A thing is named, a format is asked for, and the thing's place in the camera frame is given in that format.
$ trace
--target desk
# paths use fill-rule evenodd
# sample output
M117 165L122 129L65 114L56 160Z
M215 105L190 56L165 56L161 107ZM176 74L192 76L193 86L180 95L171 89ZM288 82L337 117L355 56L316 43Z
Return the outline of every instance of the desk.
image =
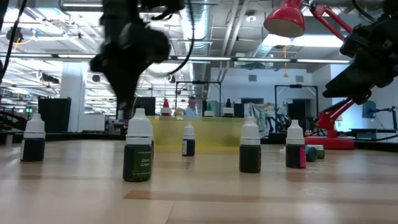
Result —
M377 139L376 133L396 133L395 129L376 129L376 128L359 128L359 129L351 129L353 137L356 139L360 138L368 138L368 139Z

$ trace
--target black bottle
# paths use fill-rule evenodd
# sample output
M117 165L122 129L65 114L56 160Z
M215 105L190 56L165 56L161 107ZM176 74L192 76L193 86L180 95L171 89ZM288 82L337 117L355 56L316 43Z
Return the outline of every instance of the black bottle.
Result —
M248 117L242 127L239 170L245 173L260 173L261 171L259 127L255 124L253 117Z
M152 134L145 110L137 108L129 122L124 147L123 179L128 182L150 180L152 176Z
M44 160L45 131L40 114L33 114L26 124L21 145L22 162L40 162Z
M231 100L227 99L225 107L223 108L223 118L234 118L234 108L231 107Z
M191 122L189 122L184 128L184 137L182 140L182 155L195 155L195 131Z
M303 129L299 121L292 120L287 129L286 138L286 167L304 169L307 166Z

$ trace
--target ceiling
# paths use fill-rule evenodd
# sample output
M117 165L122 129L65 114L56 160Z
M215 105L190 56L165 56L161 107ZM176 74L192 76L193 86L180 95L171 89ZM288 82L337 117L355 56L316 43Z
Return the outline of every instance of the ceiling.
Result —
M350 13L353 17L358 17L353 11L350 1L337 1L327 0L322 1L330 6L337 14ZM99 20L102 15L100 7L92 7L95 5L100 6L100 0L64 0L63 7L48 8L48 7L30 7L24 11L20 19L19 27L24 36L22 44L14 45L13 52L15 53L28 53L28 54L96 54L104 40L103 28L99 25ZM268 32L263 28L262 22L265 16L269 14L272 7L280 6L281 1L243 1L237 7L236 15L232 15L235 1L195 1L195 5L205 5L208 14L206 16L207 23L201 24L203 27L195 24L195 30L200 32L200 29L207 31L207 36L198 40L197 43L205 44L208 56L235 56L244 54L246 56L253 56L257 48L261 46L263 40L267 37ZM375 10L379 6L380 1L364 1L368 9ZM243 17L242 23L238 25L239 15L241 13L251 11L256 20L248 22ZM303 9L306 18L311 19L310 13ZM13 26L16 19L18 9L9 8L5 17L5 24L0 33L0 52L6 52L9 41L6 38L6 32ZM146 19L152 16L153 13L143 12L141 17ZM236 38L233 38L233 31L229 35L229 45L231 49L225 50L223 53L223 45L225 44L225 37L229 21L235 18L234 29L239 27ZM184 22L184 12L181 16L174 15L170 20L161 22L151 22L150 26L154 29L160 29L167 33L170 37L172 46L171 55L186 55L189 40L187 39L186 26L182 26ZM319 32L324 34L327 32L322 30L320 26ZM314 59L345 59L344 56L338 53L338 47L306 47L306 46L286 46L286 48L271 48L267 54L268 57L287 57L287 58L314 58ZM211 67L219 67L220 63L211 63ZM173 70L178 64L176 63L162 63L160 65L153 65L144 72L139 81L139 95L152 95L159 98L167 95L172 97L174 95L174 84L170 84L164 79L164 74ZM41 73L51 75L62 81L62 67L63 62L59 60L25 60L23 58L12 59L10 66L4 77L2 86L3 95L8 95L9 98L18 97L27 98L26 101L34 101L34 97L30 96L57 96L59 94L59 85L45 83L39 79ZM234 65L230 65L229 69L234 69ZM289 63L287 68L292 69L307 69L311 72L314 65L309 63ZM274 63L268 65L266 69L279 70L285 68L285 63ZM186 65L181 72L178 72L175 77L181 81L191 81L196 79L195 76L196 66L192 64ZM109 109L101 110L101 105L114 105L114 96L109 83L105 78L100 82L92 80L93 72L88 71L88 83L86 90L86 99L100 102L86 104L87 111L102 111L109 113ZM13 88L10 85L24 86L24 88ZM187 91L184 91L181 98L186 98L197 89L194 86L187 85ZM13 101L2 101L2 105L7 107L13 106Z

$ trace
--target green paint bottle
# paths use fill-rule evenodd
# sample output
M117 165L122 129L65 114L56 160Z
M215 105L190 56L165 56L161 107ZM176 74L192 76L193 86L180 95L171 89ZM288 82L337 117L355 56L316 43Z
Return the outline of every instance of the green paint bottle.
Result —
M123 179L128 182L150 180L152 175L152 126L145 109L137 108L129 122L124 147Z

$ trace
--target computer monitor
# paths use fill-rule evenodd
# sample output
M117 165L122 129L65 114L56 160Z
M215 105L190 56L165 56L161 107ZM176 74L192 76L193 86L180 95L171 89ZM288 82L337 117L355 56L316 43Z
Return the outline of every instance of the computer monitor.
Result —
M375 118L372 111L376 110L376 102L368 100L363 104L362 108L362 118Z

